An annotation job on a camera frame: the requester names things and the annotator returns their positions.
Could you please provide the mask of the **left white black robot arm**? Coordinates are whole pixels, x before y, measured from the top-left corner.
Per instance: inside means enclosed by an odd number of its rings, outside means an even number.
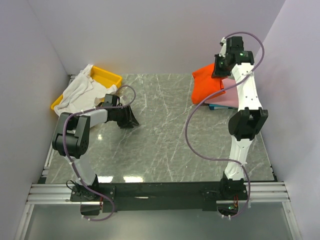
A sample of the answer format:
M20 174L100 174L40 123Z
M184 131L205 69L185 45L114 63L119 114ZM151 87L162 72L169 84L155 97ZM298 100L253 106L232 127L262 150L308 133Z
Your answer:
M52 138L52 148L68 160L76 180L71 197L94 201L100 197L98 176L84 156L89 147L90 129L98 124L116 122L121 129L139 125L130 105L120 97L106 94L92 109L60 114Z

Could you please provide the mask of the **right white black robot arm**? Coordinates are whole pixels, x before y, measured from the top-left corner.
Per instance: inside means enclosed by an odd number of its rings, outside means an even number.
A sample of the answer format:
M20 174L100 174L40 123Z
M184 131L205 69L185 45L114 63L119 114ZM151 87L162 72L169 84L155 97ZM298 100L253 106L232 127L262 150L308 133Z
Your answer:
M228 122L231 149L228 164L220 180L219 193L226 200L246 193L243 167L249 148L262 129L269 113L260 103L255 83L253 53L244 49L241 36L229 36L220 42L221 51L215 55L212 77L235 80L238 111Z

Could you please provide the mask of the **orange t shirt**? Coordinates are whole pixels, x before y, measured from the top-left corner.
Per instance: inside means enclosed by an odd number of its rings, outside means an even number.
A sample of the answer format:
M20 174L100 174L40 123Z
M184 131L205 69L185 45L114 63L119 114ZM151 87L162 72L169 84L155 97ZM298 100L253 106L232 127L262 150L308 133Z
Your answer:
M224 88L224 77L212 77L215 64L211 63L192 73L194 87L191 94L193 104L199 104L207 96Z

